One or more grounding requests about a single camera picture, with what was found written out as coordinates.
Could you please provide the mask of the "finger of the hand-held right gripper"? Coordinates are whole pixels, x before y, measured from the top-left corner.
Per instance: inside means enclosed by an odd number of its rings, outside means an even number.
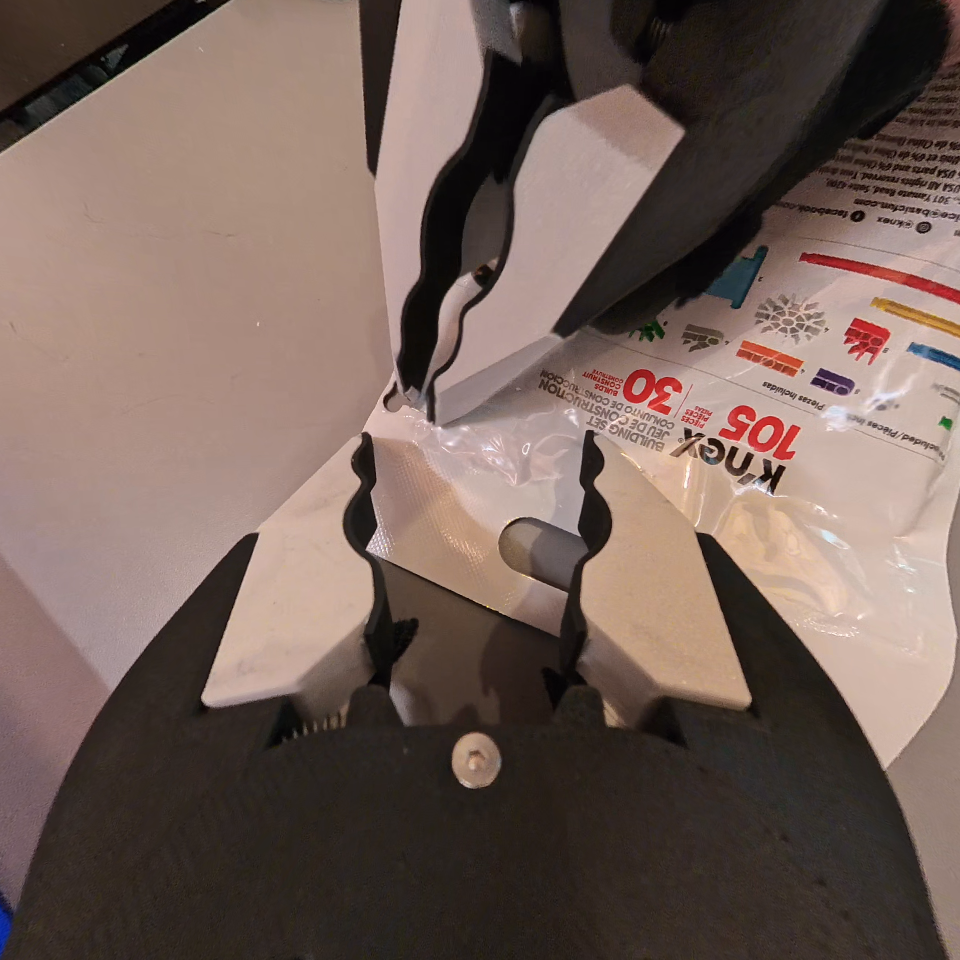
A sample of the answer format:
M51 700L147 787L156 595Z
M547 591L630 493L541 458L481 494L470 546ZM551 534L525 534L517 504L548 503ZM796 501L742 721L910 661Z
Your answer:
M561 72L557 2L401 2L374 175L397 389L421 403L476 195Z
M471 413L540 363L594 266L685 135L625 83L547 115L508 197L506 246L485 285L444 297L429 363L429 421Z

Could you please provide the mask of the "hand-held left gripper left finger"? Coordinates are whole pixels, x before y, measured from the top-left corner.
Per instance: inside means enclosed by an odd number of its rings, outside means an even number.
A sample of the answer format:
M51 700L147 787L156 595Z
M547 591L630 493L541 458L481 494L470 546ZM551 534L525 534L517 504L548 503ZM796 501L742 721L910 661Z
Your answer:
M374 443L351 438L258 528L202 691L223 709L289 697L335 714L371 679L389 680L394 624L379 559Z

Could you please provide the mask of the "printed plastic toy bag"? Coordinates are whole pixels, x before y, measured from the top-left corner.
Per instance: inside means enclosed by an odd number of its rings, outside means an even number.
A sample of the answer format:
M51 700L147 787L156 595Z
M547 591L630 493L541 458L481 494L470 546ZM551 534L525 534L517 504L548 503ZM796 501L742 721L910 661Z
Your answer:
M790 192L705 294L588 328L473 414L379 410L372 552L549 632L496 558L576 532L583 434L624 451L788 621L889 766L954 674L958 67Z

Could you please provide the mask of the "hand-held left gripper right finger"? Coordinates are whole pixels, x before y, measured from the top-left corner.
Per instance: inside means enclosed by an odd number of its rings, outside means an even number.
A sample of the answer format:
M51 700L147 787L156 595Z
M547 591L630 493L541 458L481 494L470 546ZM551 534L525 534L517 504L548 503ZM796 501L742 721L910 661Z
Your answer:
M615 443L586 434L574 566L559 673L597 690L620 724L666 699L736 713L752 694L687 517Z

